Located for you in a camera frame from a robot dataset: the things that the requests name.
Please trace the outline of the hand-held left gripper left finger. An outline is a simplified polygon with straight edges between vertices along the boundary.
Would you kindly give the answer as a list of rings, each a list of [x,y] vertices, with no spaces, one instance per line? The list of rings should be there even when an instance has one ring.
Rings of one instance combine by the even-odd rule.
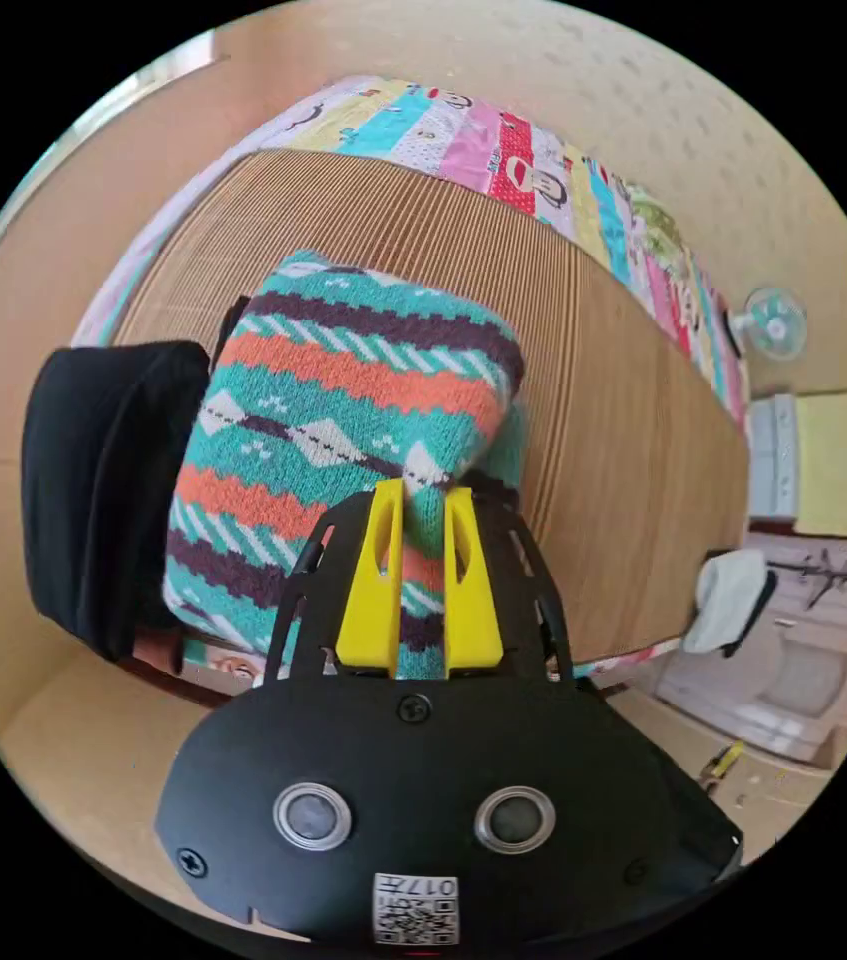
[[[369,502],[335,654],[345,669],[398,665],[403,552],[403,483],[377,484]]]

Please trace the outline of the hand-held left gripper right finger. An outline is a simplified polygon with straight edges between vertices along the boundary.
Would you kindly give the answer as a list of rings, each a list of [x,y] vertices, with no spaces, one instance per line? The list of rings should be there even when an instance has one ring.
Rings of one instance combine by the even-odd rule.
[[[444,665],[493,670],[503,643],[472,491],[453,489],[444,504]]]

